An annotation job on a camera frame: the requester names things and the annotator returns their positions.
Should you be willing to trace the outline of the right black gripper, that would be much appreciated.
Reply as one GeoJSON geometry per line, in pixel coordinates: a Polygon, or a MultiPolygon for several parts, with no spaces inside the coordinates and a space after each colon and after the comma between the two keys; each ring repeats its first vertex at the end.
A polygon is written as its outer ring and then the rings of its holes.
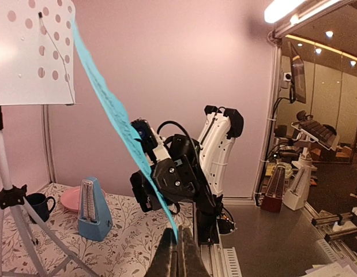
{"type": "Polygon", "coordinates": [[[169,157],[151,166],[151,178],[167,205],[194,202],[203,214],[217,213],[217,198],[212,194],[208,181],[196,162],[192,142],[182,134],[167,140],[169,157]]]}

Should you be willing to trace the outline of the blue metronome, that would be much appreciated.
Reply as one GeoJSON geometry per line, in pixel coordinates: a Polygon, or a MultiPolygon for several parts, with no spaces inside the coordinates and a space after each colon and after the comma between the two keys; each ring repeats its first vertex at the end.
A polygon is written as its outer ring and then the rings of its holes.
{"type": "Polygon", "coordinates": [[[105,195],[95,177],[81,181],[78,205],[78,233],[80,236],[101,242],[113,226],[105,195]]]}

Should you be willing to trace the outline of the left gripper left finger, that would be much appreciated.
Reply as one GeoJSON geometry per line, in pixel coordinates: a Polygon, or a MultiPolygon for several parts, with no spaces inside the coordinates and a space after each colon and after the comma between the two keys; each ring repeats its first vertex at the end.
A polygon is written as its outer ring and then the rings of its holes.
{"type": "Polygon", "coordinates": [[[178,276],[178,249],[174,231],[166,228],[145,277],[178,276]]]}

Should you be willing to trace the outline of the blue sheet music page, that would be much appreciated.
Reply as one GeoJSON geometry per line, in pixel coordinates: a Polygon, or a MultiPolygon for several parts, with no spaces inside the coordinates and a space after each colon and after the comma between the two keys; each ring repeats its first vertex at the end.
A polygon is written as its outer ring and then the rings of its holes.
{"type": "Polygon", "coordinates": [[[134,159],[136,165],[143,173],[144,177],[151,184],[153,191],[155,192],[159,203],[161,204],[164,212],[166,213],[169,222],[171,223],[175,240],[178,241],[178,228],[174,222],[174,218],[163,199],[163,195],[158,191],[154,184],[151,173],[152,170],[142,150],[141,143],[138,141],[140,135],[132,127],[126,109],[123,104],[117,99],[117,97],[109,90],[105,82],[104,77],[98,71],[90,52],[86,48],[75,19],[71,20],[71,30],[73,34],[74,44],[77,50],[77,54],[80,58],[82,66],[89,78],[89,81],[93,87],[95,94],[97,95],[101,105],[104,108],[109,121],[111,122],[115,131],[119,134],[120,138],[124,142],[131,157],[134,159]]]}

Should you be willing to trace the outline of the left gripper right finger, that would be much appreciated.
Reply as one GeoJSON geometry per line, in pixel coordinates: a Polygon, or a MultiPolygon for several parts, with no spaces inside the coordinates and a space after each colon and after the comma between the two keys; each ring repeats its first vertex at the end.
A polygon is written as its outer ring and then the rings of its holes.
{"type": "Polygon", "coordinates": [[[201,258],[201,253],[189,228],[178,229],[177,276],[210,276],[201,258]]]}

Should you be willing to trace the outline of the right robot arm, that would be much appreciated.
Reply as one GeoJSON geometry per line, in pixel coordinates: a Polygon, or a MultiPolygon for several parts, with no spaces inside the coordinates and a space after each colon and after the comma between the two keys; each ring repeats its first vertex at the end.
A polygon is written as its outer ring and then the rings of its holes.
{"type": "Polygon", "coordinates": [[[144,212],[162,208],[157,193],[168,206],[194,203],[197,241],[213,245],[235,223],[223,204],[223,177],[235,140],[241,136],[244,119],[234,108],[207,105],[205,123],[197,139],[175,121],[153,130],[148,121],[131,123],[151,168],[151,181],[141,171],[130,177],[134,196],[144,212]]]}

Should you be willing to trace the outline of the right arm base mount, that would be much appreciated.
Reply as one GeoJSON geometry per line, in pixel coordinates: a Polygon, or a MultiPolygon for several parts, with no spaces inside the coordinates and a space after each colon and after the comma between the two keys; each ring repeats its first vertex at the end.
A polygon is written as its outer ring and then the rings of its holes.
{"type": "Polygon", "coordinates": [[[227,235],[235,231],[235,222],[229,210],[223,207],[216,216],[204,215],[196,210],[197,241],[199,245],[219,244],[220,235],[227,235]]]}

